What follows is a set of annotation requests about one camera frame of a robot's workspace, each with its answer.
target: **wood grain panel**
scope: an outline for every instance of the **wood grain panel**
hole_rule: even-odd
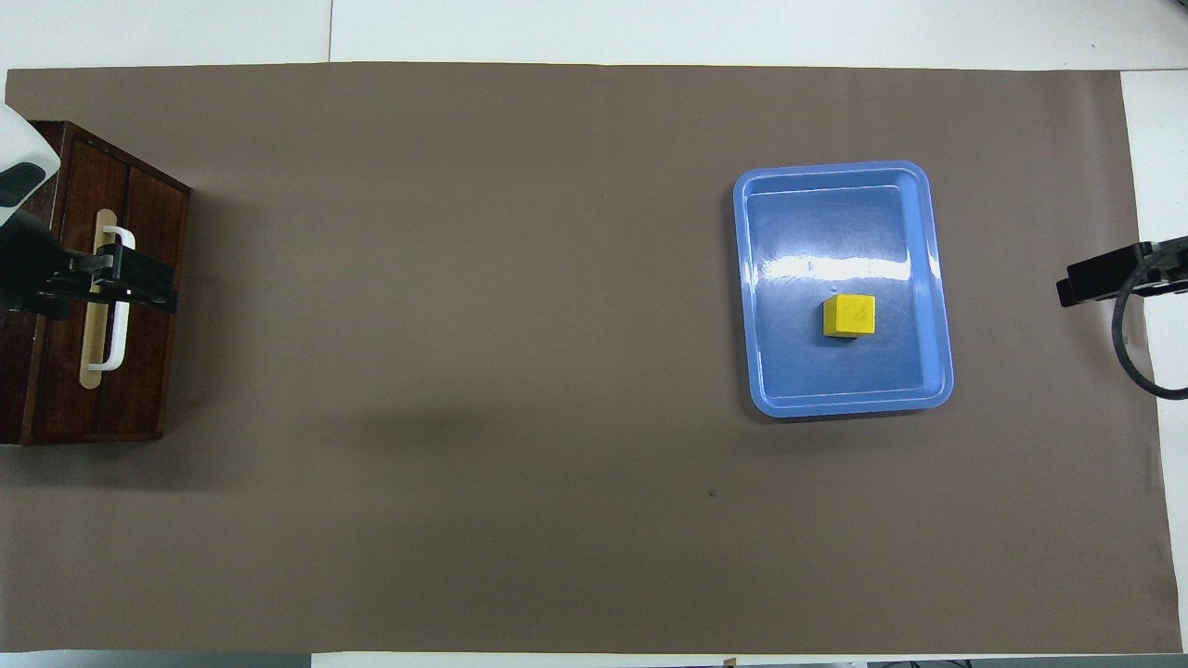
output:
[[[50,146],[63,155],[65,124],[40,124],[37,130]],[[50,177],[38,188],[21,209],[36,215],[52,227],[57,200],[58,176]],[[25,422],[29,389],[36,385],[36,365],[40,359],[37,342],[38,316],[31,313],[13,313],[0,309],[0,443],[20,440]]]
[[[132,168],[124,226],[137,235],[139,252],[177,265],[185,198],[185,193]],[[160,437],[172,326],[170,314],[132,307],[124,365],[103,373],[100,385],[99,433],[120,440]]]
[[[94,244],[95,213],[112,209],[122,219],[128,166],[83,139],[74,139],[62,212],[62,245],[90,251]],[[33,418],[34,440],[91,440],[99,414],[99,392],[78,384],[78,354],[82,347],[81,302],[71,305],[70,319],[46,321],[45,354]]]

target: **white handle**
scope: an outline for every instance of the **white handle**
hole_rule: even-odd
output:
[[[120,238],[120,244],[125,248],[137,248],[137,237],[132,232],[118,226],[105,225],[103,232],[115,234]],[[107,361],[101,364],[88,364],[91,371],[113,371],[124,364],[124,349],[128,340],[128,303],[115,302],[115,311],[112,315],[112,349],[107,354]]]

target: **tray rim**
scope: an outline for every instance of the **tray rim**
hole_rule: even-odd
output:
[[[785,176],[814,176],[832,174],[851,174],[864,171],[906,171],[916,181],[918,206],[922,221],[922,237],[928,261],[931,265],[928,291],[931,297],[934,309],[934,323],[936,334],[937,363],[941,372],[941,386],[934,393],[916,392],[915,390],[879,390],[873,392],[861,392],[861,395],[879,395],[885,397],[896,392],[916,392],[902,398],[867,398],[846,399],[834,403],[820,402],[814,404],[784,405],[772,403],[763,390],[759,373],[759,345],[756,332],[754,313],[754,283],[752,281],[752,248],[751,226],[747,215],[746,200],[747,187],[759,179]],[[820,165],[800,166],[776,166],[758,168],[742,174],[734,183],[734,228],[739,253],[739,282],[742,298],[742,323],[746,336],[747,377],[751,389],[751,399],[756,407],[770,417],[819,417],[829,415],[854,415],[886,411],[915,411],[936,408],[949,399],[953,395],[953,346],[949,339],[948,311],[944,304],[944,289],[941,278],[940,247],[936,238],[936,220],[933,212],[931,185],[924,170],[910,160],[873,160],[861,163],[835,163]]]

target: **white robot arm casing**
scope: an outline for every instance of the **white robot arm casing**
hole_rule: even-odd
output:
[[[0,226],[61,166],[33,126],[0,102]]]

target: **wooden cabinet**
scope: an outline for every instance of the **wooden cabinet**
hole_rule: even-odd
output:
[[[135,234],[137,251],[175,267],[179,288],[190,189],[71,122],[33,125],[62,157],[62,169],[23,208],[46,222],[64,247],[86,252],[94,244],[96,213],[115,212],[119,225]],[[124,364],[88,390],[78,380],[84,313],[83,302],[61,321],[0,311],[0,443],[162,436],[175,317],[132,305]]]

